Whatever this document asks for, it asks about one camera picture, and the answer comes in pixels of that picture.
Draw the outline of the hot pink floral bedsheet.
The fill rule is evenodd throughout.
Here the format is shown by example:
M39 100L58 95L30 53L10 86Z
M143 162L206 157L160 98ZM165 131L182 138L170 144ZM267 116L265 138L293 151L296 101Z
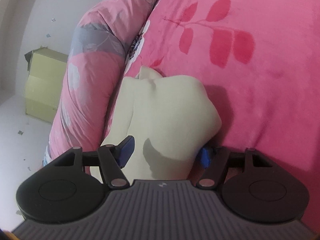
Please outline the hot pink floral bedsheet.
M310 192L319 228L319 0L159 0L127 66L199 79L217 142L256 148Z

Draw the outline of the pink floral rolled duvet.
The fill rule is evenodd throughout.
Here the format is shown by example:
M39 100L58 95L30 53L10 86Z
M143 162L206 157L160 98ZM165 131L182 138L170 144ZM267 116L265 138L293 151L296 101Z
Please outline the pink floral rolled duvet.
M96 150L131 45L157 0L102 0L76 26L43 164L74 146Z

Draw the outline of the pale yellow wardrobe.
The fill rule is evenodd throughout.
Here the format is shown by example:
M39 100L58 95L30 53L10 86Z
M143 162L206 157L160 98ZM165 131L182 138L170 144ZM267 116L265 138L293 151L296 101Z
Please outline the pale yellow wardrobe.
M29 72L25 85L25 113L52 123L60 101L68 56L42 47L24 57Z

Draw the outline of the beige zip jacket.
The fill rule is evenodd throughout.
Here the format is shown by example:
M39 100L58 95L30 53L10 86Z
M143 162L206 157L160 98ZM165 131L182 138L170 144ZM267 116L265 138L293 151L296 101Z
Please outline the beige zip jacket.
M163 77L142 67L123 78L111 128L104 145L135 139L123 174L129 182L184 180L199 150L214 137L222 121L203 84L186 75Z

